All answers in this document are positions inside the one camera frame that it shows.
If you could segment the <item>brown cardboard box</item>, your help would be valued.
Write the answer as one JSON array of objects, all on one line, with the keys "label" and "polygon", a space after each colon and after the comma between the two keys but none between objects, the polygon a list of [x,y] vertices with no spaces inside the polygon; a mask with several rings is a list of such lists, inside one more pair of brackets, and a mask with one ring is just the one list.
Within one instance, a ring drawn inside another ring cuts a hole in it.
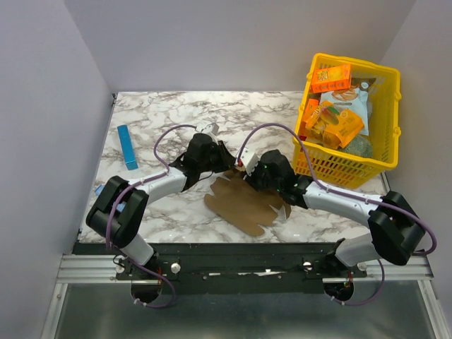
[{"label": "brown cardboard box", "polygon": [[227,170],[210,185],[203,198],[206,207],[223,220],[252,237],[260,237],[279,215],[286,221],[291,206],[276,191],[256,191],[244,180],[244,173]]}]

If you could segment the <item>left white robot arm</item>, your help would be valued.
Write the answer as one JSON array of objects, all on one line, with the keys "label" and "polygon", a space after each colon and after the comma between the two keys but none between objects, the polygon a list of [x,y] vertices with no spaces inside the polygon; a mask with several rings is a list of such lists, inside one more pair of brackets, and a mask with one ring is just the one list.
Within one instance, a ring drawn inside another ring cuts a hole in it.
[{"label": "left white robot arm", "polygon": [[166,170],[143,179],[111,177],[89,210],[86,225],[104,237],[106,244],[118,248],[142,279],[156,272],[157,252],[138,233],[147,205],[190,189],[204,172],[220,173],[233,168],[234,156],[222,141],[196,133],[184,153]]}]

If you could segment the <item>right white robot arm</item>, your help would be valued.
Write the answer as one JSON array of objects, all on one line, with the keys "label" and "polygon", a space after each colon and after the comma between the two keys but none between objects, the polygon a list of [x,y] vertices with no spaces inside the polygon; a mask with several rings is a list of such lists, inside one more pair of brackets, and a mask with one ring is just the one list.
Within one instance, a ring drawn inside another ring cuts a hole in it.
[{"label": "right white robot arm", "polygon": [[369,232],[353,239],[339,239],[322,260],[322,268],[339,277],[358,263],[384,259],[404,266],[414,254],[425,231],[415,221],[414,211],[397,192],[385,196],[358,195],[347,189],[315,182],[297,174],[279,150],[258,157],[245,150],[237,164],[246,172],[246,182],[255,190],[275,191],[284,202],[304,209],[324,210],[357,222]]}]

